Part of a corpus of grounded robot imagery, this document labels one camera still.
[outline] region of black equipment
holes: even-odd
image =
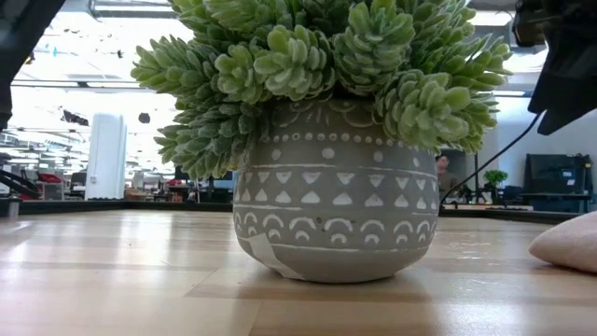
[[[520,0],[513,31],[521,47],[549,47],[529,105],[536,114],[547,110],[539,133],[554,133],[597,108],[597,1]]]
[[[0,1],[0,132],[12,117],[10,83],[64,0]]]

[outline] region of white wall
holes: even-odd
[[[497,141],[499,148],[507,146],[531,123],[535,114],[527,112],[530,98],[497,98],[500,102],[497,114]],[[500,157],[499,169],[508,173],[505,185],[522,186],[526,154],[577,154],[590,155],[597,163],[597,111],[593,111],[545,136],[537,133],[537,122],[517,145]],[[597,169],[592,167],[593,186],[597,186]]]

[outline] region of black cable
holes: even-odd
[[[506,147],[504,147],[504,149],[500,150],[499,153],[495,154],[491,159],[489,159],[487,162],[485,162],[482,166],[480,166],[478,168],[478,170],[475,171],[475,173],[473,173],[471,176],[467,177],[464,181],[460,182],[456,186],[452,187],[452,189],[450,189],[448,192],[446,192],[446,194],[444,195],[444,197],[441,199],[440,204],[443,204],[444,202],[446,202],[446,199],[455,190],[459,189],[462,185],[464,185],[466,182],[468,182],[471,178],[477,176],[480,171],[482,171],[483,169],[485,169],[488,165],[490,165],[493,161],[495,161],[495,159],[499,158],[502,154],[504,154],[512,146],[516,145],[516,143],[518,143],[524,137],[524,135],[526,135],[528,132],[530,132],[533,129],[533,127],[535,126],[535,124],[539,121],[539,118],[541,117],[541,115],[542,115],[542,113],[537,114],[535,116],[535,118],[533,119],[533,121],[531,121],[531,124],[529,125],[529,127],[526,130],[524,130],[524,132],[522,132],[521,135],[519,135],[516,139],[514,139],[511,143],[509,143]]]

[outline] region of green leaves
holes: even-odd
[[[396,13],[396,1],[373,0],[350,9],[349,26],[333,38],[340,83],[348,91],[375,93],[407,60],[415,35],[412,16]]]
[[[274,95],[298,101],[333,88],[336,72],[323,33],[301,25],[294,31],[276,26],[268,34],[268,47],[257,55],[254,67]]]
[[[229,102],[245,102],[255,105],[271,98],[271,93],[265,90],[265,78],[253,68],[253,52],[245,45],[229,47],[229,54],[220,55],[215,60],[215,68],[220,77],[217,87],[229,96]]]
[[[470,38],[466,0],[170,2],[194,38],[151,40],[131,75],[176,98],[155,140],[193,177],[235,169],[275,100],[324,92],[375,97],[371,117],[392,138],[478,150],[496,123],[491,91],[511,74],[503,38]]]

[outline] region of light wood surface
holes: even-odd
[[[442,218],[394,278],[285,280],[230,214],[119,211],[0,222],[3,336],[597,335],[597,277],[534,259],[549,226]]]

